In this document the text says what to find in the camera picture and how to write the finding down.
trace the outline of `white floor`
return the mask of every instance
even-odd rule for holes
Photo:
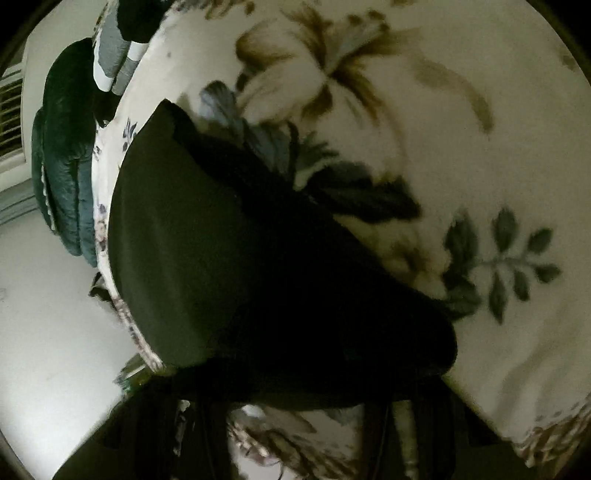
[[[117,401],[113,380],[135,353],[87,296],[95,272],[37,212],[0,227],[0,430],[37,480]]]

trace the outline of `floral fabric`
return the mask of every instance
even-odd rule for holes
[[[440,301],[447,382],[529,465],[568,448],[591,391],[591,89],[524,0],[179,0],[98,140],[104,269],[125,150],[163,98]]]

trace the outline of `printed flower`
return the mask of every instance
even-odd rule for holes
[[[236,42],[244,64],[237,82],[238,107],[251,123],[318,120],[344,103],[358,120],[398,130],[368,76],[371,59],[405,55],[415,79],[464,94],[484,131],[492,128],[486,100],[459,74],[426,59],[417,29],[395,31],[382,13],[348,15],[332,22],[307,5],[263,21]]]
[[[185,12],[191,8],[206,9],[205,18],[213,20],[225,17],[232,7],[242,4],[245,6],[246,15],[254,12],[255,3],[251,0],[182,0],[176,3],[175,8],[179,12]]]
[[[100,252],[107,250],[107,227],[104,220],[95,223],[95,240]]]
[[[96,242],[97,250],[99,252],[104,252],[107,249],[107,226],[106,226],[107,209],[106,209],[105,205],[103,205],[101,203],[99,205],[98,211],[99,211],[98,218],[95,222],[95,242]]]
[[[393,221],[387,226],[389,245],[381,255],[382,264],[394,277],[432,299],[443,299],[447,290],[441,275],[451,256],[433,241],[437,238],[424,230],[421,222]]]
[[[100,155],[102,154],[102,150],[98,145],[95,145],[94,149],[92,150],[92,157],[96,160],[100,160]]]
[[[394,278],[432,299],[445,298],[447,291],[441,275],[451,256],[436,241],[439,237],[427,231],[424,221],[391,220],[368,225],[351,216],[337,220],[378,256]]]
[[[127,119],[127,123],[125,124],[125,128],[123,129],[123,139],[125,140],[123,143],[123,153],[125,153],[127,151],[129,146],[131,145],[131,142],[133,141],[135,136],[138,134],[135,131],[135,127],[137,127],[137,126],[138,126],[137,122],[132,124],[131,121],[129,120],[129,118]]]

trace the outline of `lace trim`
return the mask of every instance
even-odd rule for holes
[[[43,184],[43,199],[45,200],[45,206],[47,208],[47,214],[49,215],[49,221],[52,232],[56,233],[56,221],[53,218],[53,212],[51,211],[51,205],[49,204],[49,195],[47,193],[47,184],[45,182],[45,165],[41,164],[41,183]]]
[[[527,466],[541,465],[557,459],[571,448],[576,447],[584,438],[591,425],[591,393],[574,404],[567,416],[544,427],[535,426],[521,443],[514,443],[517,455],[525,460]],[[552,417],[560,417],[564,411],[555,412]],[[537,418],[538,422],[548,417]]]

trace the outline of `bedding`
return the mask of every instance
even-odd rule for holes
[[[448,384],[527,465],[572,451],[591,421],[591,90],[525,1],[176,2],[93,162],[99,266],[138,331],[108,226],[165,98],[278,174],[295,162],[294,189],[440,302]]]
[[[45,84],[33,124],[32,178],[47,226],[69,253],[96,266],[92,196],[92,41],[68,46]]]

